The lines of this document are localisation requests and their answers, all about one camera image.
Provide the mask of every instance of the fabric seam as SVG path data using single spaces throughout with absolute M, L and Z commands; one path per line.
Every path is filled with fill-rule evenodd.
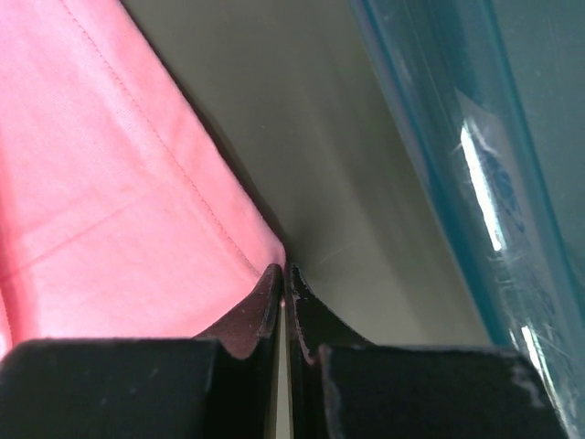
M 236 254 L 254 272 L 254 274 L 260 275 L 260 272 L 256 269 L 256 267 L 254 267 L 254 265 L 251 263 L 251 261 L 246 256 L 246 254 L 242 251 L 242 249 L 238 246 L 238 244 L 236 244 L 236 242 L 231 238 L 231 236 L 229 236 L 228 231 L 226 230 L 226 228 L 219 221 L 218 217 L 215 215 L 215 213 L 213 212 L 213 210 L 211 209 L 211 207 L 205 201 L 205 199 L 203 198 L 203 195 L 201 195 L 201 192 L 197 188 L 197 185 L 195 184 L 195 182 L 189 177 L 188 173 L 179 164 L 179 162 L 176 160 L 175 156 L 171 153 L 170 149 L 165 144 L 165 142 L 163 141 L 163 139 L 160 136 L 160 134 L 156 131 L 156 128 L 154 127 L 154 124 L 151 122 L 151 120 L 148 118 L 148 116 L 144 113 L 143 109 L 138 104 L 138 102 L 136 101 L 136 99 L 132 96 L 132 94 L 130 93 L 130 91 L 126 87 L 126 85 L 121 80 L 120 76 L 116 73 L 116 71 L 112 67 L 112 64 L 110 64 L 110 62 L 101 53 L 100 48 L 98 48 L 98 45 L 95 43 L 95 41 L 93 40 L 93 38 L 91 38 L 91 35 L 89 34 L 89 32 L 80 23 L 80 21 L 75 17 L 75 15 L 73 14 L 73 12 L 65 4 L 64 0 L 59 0 L 59 2 L 63 6 L 63 8 L 67 11 L 67 14 L 71 17 L 71 20 L 79 28 L 79 30 L 81 31 L 81 33 L 83 34 L 83 36 L 89 41 L 90 45 L 93 47 L 93 49 L 96 52 L 96 54 L 98 55 L 98 57 L 101 59 L 101 61 L 106 66 L 106 69 L 111 73 L 111 75 L 113 76 L 113 79 L 115 80 L 115 82 L 117 82 L 118 85 L 119 85 L 119 87 L 122 89 L 122 92 L 128 97 L 128 99 L 130 100 L 130 102 L 133 105 L 133 107 L 138 111 L 138 113 L 146 121 L 147 125 L 150 127 L 151 131 L 154 133 L 154 136 L 158 140 L 158 143 L 168 153 L 168 155 L 171 157 L 171 160 L 173 161 L 173 163 L 175 163 L 176 167 L 179 169 L 179 171 L 181 172 L 181 174 L 183 174 L 183 177 L 186 179 L 186 181 L 189 183 L 189 185 L 195 190 L 195 193 L 197 194 L 197 197 L 201 200 L 201 202 L 205 206 L 208 215 L 212 218 L 212 220 L 219 227 L 219 230 L 220 230 L 221 234 L 228 240 L 229 244 L 231 244 L 231 246 L 233 247 L 233 249 L 236 251 Z

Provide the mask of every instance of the black object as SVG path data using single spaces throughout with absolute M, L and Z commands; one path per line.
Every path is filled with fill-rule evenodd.
M 270 437 L 281 289 L 272 265 L 195 339 L 20 345 L 0 370 L 0 438 Z M 295 438 L 566 437 L 517 352 L 378 347 L 294 266 L 284 292 Z

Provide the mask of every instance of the gray surface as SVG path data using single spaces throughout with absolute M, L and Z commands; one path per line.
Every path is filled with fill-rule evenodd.
M 322 300 L 376 342 L 487 343 L 345 1 L 124 3 Z

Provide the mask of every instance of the clear plastic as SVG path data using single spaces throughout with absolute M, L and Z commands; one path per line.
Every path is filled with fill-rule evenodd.
M 353 4 L 492 340 L 585 436 L 585 2 Z

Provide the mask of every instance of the pink fabric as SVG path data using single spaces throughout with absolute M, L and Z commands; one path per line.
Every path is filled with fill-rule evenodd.
M 0 353 L 194 336 L 281 244 L 117 0 L 0 0 Z

